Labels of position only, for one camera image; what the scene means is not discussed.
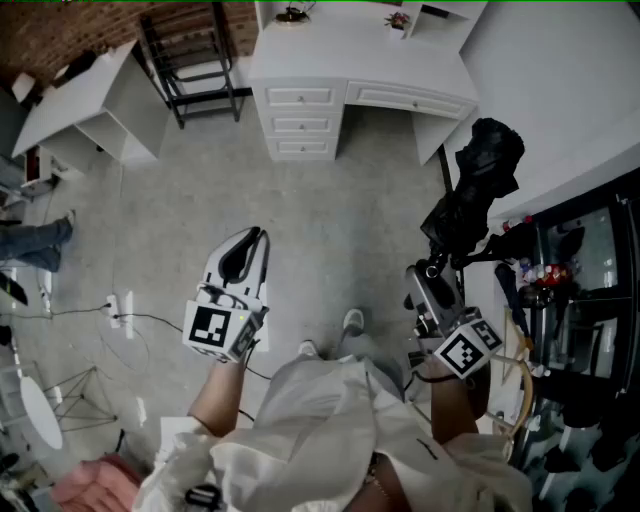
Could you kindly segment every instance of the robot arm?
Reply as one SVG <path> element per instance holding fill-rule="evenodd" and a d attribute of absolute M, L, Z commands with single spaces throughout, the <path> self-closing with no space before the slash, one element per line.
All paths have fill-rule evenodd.
<path fill-rule="evenodd" d="M 242 360 L 269 311 L 259 298 L 269 247 L 267 232 L 252 227 L 211 253 L 196 299 L 187 302 L 185 345 L 223 362 Z"/>
<path fill-rule="evenodd" d="M 411 265 L 405 274 L 409 290 L 405 306 L 417 312 L 416 333 L 420 338 L 435 333 L 444 339 L 434 355 L 460 378 L 487 364 L 502 341 L 478 308 L 465 307 L 442 272 L 450 258 L 456 267 L 457 260 L 487 234 L 493 200 L 518 188 L 513 173 L 523 154 L 522 139 L 506 125 L 493 119 L 474 123 L 471 141 L 456 153 L 460 167 L 456 189 L 438 202 L 421 226 L 430 240 L 431 256 Z"/>

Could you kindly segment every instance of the power strip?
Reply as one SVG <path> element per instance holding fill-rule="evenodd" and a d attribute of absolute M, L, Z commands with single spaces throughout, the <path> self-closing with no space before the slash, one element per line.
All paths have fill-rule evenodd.
<path fill-rule="evenodd" d="M 115 295 L 107 295 L 107 302 L 109 303 L 109 321 L 111 322 L 111 328 L 117 329 L 122 327 L 122 322 L 120 322 L 119 318 L 116 318 L 120 314 L 118 298 Z"/>

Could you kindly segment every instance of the white desk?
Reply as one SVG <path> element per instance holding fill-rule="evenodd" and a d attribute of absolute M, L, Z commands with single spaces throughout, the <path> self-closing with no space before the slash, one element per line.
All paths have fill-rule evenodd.
<path fill-rule="evenodd" d="M 135 43 L 51 89 L 29 113 L 13 156 L 40 145 L 80 172 L 88 171 L 96 145 L 123 164 L 156 159 L 169 110 L 131 55 Z"/>
<path fill-rule="evenodd" d="M 250 82 L 274 160 L 331 160 L 345 104 L 413 112 L 425 163 L 478 103 L 460 56 L 392 41 L 379 22 L 313 12 L 310 23 L 268 23 Z"/>

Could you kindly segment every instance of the pink cloth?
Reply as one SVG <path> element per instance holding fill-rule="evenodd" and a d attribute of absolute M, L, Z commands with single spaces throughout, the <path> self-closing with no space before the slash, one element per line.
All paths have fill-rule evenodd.
<path fill-rule="evenodd" d="M 81 462 L 52 489 L 64 512 L 131 510 L 141 479 L 119 455 Z"/>

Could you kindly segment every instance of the black shelving unit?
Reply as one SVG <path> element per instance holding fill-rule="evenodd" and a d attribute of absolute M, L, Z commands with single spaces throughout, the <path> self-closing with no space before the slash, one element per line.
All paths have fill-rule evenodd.
<path fill-rule="evenodd" d="M 584 410 L 602 411 L 595 417 L 606 418 L 615 401 L 640 396 L 640 169 L 541 212 L 534 216 L 534 222 L 538 229 L 534 264 L 563 263 L 555 260 L 559 233 L 578 225 L 585 228 L 576 258 L 581 268 L 573 277 L 579 292 L 562 323 L 561 350 L 553 336 L 555 305 L 532 310 L 535 350 L 531 360 L 554 368 L 554 374 L 568 376 L 569 381 L 573 378 L 575 382 L 579 374 L 580 382 L 587 385 L 575 386 L 568 393 L 556 390 L 564 386 L 556 386 L 550 393 L 537 394 L 532 417 L 540 416 L 542 427 L 538 432 L 518 432 L 510 463 L 527 472 L 534 494 L 540 493 L 548 510 L 564 510 L 566 498 L 575 489 L 588 491 L 600 508 L 612 502 L 614 486 L 627 469 L 632 470 L 630 460 L 640 457 L 634 455 L 640 450 L 640 438 L 633 435 L 623 439 L 626 459 L 601 471 L 591 453 L 603 436 L 600 420 L 588 427 L 572 428 L 565 423 L 569 422 L 566 407 L 578 404 Z M 574 334 L 583 343 L 579 351 L 572 347 Z M 584 346 L 588 340 L 593 341 L 591 347 Z M 585 348 L 589 348 L 586 359 Z M 576 357 L 561 359 L 556 357 L 558 354 L 582 356 L 583 361 L 576 364 Z M 561 396 L 552 399 L 555 394 Z M 580 469 L 567 473 L 546 471 L 546 453 L 555 446 Z"/>
<path fill-rule="evenodd" d="M 240 112 L 236 104 L 230 71 L 233 68 L 229 36 L 225 29 L 222 4 L 211 2 L 178 14 L 154 13 L 140 19 L 142 41 L 178 125 L 188 119 L 232 113 L 236 122 Z M 179 71 L 198 64 L 220 62 L 220 71 L 180 77 Z M 222 87 L 185 93 L 183 84 L 222 78 Z M 189 111 L 189 106 L 220 98 L 225 92 L 228 107 Z"/>

